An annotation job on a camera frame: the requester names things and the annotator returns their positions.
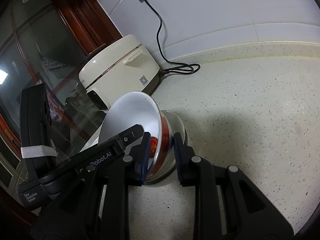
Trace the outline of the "large white floral bowl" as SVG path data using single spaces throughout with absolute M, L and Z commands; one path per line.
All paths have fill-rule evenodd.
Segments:
M 174 112 L 162 110 L 162 113 L 168 120 L 173 133 L 180 133 L 183 143 L 188 144 L 188 135 L 185 130 L 183 121 Z M 174 179 L 174 172 L 176 171 L 175 155 L 173 146 L 170 147 L 166 159 L 159 169 L 159 171 L 150 179 L 146 180 L 145 186 L 147 187 L 161 187 L 170 184 Z

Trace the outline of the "red banded white bowl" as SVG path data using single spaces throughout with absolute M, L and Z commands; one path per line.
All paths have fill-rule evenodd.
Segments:
M 145 183 L 154 184 L 169 158 L 173 133 L 167 117 L 151 96 L 143 92 L 129 92 L 121 96 L 105 116 L 98 143 L 118 136 L 122 139 L 125 154 L 129 154 L 133 146 L 142 142 L 144 133 L 151 135 Z

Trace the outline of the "cream rice cooker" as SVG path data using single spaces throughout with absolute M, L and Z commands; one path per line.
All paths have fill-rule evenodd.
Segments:
M 91 58 L 80 70 L 79 80 L 95 106 L 108 111 L 129 92 L 151 94 L 160 73 L 160 66 L 146 47 L 130 34 Z

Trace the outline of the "glass window with wooden frame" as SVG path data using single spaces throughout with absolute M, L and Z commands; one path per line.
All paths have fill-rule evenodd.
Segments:
M 1 0 L 1 187 L 17 197 L 22 90 L 44 84 L 59 159 L 80 152 L 104 114 L 79 80 L 85 64 L 120 39 L 97 0 Z

